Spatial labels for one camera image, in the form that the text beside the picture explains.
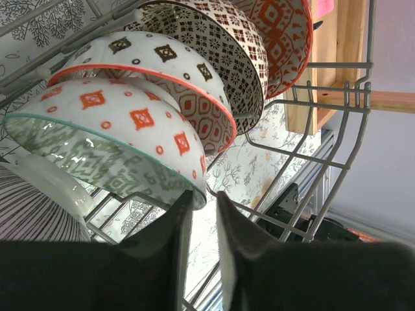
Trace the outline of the pink t-shirt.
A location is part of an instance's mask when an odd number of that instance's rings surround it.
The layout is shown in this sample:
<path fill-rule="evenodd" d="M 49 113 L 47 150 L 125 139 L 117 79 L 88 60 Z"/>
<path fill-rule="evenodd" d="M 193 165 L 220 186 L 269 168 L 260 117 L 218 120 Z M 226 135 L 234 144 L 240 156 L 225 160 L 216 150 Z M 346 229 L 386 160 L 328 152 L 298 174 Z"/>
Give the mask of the pink t-shirt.
<path fill-rule="evenodd" d="M 329 14 L 335 7 L 335 0 L 317 0 L 317 18 L 321 18 Z"/>

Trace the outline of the green diamond patterned bowl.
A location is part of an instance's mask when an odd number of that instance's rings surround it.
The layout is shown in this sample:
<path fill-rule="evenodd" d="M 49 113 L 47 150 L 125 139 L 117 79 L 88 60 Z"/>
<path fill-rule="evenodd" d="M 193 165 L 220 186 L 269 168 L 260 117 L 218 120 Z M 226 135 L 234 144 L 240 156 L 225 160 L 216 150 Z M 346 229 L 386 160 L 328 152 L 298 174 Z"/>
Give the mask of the green diamond patterned bowl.
<path fill-rule="evenodd" d="M 78 78 L 48 87 L 2 121 L 8 136 L 83 182 L 121 197 L 174 203 L 193 191 L 206 205 L 206 159 L 197 132 L 153 91 Z"/>

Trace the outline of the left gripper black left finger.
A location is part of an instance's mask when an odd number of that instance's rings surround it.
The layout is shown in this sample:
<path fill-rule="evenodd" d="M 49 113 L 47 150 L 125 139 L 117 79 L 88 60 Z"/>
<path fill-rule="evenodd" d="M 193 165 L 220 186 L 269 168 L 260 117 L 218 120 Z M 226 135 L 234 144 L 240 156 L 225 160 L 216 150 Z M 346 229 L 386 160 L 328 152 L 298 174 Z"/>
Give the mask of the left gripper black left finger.
<path fill-rule="evenodd" d="M 120 244 L 1 243 L 2 310 L 180 310 L 194 194 Z"/>

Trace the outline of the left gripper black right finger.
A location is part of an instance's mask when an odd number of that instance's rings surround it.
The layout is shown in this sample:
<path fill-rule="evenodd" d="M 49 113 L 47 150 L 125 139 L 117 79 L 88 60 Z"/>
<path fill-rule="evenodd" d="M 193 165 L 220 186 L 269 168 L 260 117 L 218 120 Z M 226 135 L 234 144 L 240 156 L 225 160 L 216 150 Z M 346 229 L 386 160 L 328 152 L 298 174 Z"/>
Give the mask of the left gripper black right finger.
<path fill-rule="evenodd" d="M 414 252 L 390 242 L 280 242 L 217 194 L 225 310 L 413 310 Z"/>

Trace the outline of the brown lattice patterned bowl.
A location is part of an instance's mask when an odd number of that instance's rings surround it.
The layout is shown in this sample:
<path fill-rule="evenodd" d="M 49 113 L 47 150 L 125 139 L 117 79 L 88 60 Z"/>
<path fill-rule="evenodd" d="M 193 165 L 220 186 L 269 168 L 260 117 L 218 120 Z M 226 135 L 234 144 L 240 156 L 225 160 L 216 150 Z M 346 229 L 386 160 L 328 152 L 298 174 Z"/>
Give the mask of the brown lattice patterned bowl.
<path fill-rule="evenodd" d="M 258 122 L 268 87 L 268 58 L 256 26 L 230 1 L 147 1 L 142 18 L 124 30 L 166 34 L 202 55 L 225 85 L 239 135 Z"/>

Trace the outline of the floral table mat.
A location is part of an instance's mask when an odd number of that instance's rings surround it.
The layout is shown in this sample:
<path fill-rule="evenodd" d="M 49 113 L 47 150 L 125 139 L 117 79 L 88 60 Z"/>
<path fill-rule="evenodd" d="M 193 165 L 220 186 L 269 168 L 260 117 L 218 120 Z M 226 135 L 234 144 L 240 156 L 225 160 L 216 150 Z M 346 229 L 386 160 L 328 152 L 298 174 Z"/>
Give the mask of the floral table mat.
<path fill-rule="evenodd" d="M 43 55 L 56 45 L 67 45 L 69 37 L 89 32 L 102 16 L 114 21 L 134 9 L 133 1 L 2 1 L 1 78 Z M 246 208 L 267 209 L 292 183 L 303 187 L 314 180 L 316 163 L 289 159 L 295 147 L 302 154 L 319 156 L 328 147 L 326 131 L 303 138 L 286 130 L 288 112 L 280 104 L 265 110 L 248 134 L 238 136 L 219 159 L 209 157 L 207 182 L 213 191 L 223 190 Z M 120 242 L 162 215 L 158 207 L 130 201 L 119 203 L 105 190 L 86 185 L 95 210 L 88 221 L 93 242 Z M 193 215 L 185 298 L 197 310 L 222 310 L 219 247 L 215 221 L 215 199 Z"/>

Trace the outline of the purple striped bowl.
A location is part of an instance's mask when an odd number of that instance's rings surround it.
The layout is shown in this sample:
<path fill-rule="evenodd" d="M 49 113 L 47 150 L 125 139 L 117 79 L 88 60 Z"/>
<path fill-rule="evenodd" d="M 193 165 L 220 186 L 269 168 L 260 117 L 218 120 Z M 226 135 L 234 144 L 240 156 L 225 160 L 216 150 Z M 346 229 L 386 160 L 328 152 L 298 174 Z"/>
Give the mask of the purple striped bowl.
<path fill-rule="evenodd" d="M 88 242 L 94 202 L 85 188 L 38 155 L 1 163 L 1 240 Z"/>

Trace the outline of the wooden tray frame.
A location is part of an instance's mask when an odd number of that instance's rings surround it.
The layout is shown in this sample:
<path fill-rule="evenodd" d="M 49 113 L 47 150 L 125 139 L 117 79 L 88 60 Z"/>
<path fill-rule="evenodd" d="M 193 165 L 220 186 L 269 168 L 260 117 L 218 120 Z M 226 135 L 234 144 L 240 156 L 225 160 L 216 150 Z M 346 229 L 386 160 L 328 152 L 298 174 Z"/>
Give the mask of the wooden tray frame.
<path fill-rule="evenodd" d="M 332 11 L 319 16 L 319 1 L 308 1 L 311 19 L 322 22 L 313 36 L 309 66 L 285 98 L 306 101 L 313 95 L 320 106 L 285 105 L 286 129 L 314 135 L 338 111 L 343 96 L 340 88 L 362 82 L 368 63 L 374 63 L 375 12 L 377 1 L 335 1 Z"/>

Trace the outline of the red diamond patterned bowl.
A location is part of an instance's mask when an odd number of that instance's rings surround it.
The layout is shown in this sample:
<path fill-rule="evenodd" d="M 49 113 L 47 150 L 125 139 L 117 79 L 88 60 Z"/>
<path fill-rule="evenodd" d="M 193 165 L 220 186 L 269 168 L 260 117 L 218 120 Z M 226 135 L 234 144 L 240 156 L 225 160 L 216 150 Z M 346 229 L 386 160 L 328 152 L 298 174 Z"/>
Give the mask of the red diamond patterned bowl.
<path fill-rule="evenodd" d="M 267 98 L 288 90 L 312 51 L 311 5 L 303 0 L 233 1 L 257 27 L 268 57 Z"/>

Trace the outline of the pink scale patterned bowl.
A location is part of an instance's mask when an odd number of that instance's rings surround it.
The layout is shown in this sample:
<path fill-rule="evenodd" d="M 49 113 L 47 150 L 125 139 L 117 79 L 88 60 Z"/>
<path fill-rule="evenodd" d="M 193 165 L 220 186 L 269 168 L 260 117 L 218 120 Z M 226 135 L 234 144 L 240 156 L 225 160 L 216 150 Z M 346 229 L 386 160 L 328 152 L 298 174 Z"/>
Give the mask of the pink scale patterned bowl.
<path fill-rule="evenodd" d="M 209 155 L 225 151 L 237 126 L 224 83 L 212 65 L 178 40 L 146 31 L 120 31 L 79 48 L 48 81 L 71 78 L 144 78 L 168 92 Z"/>

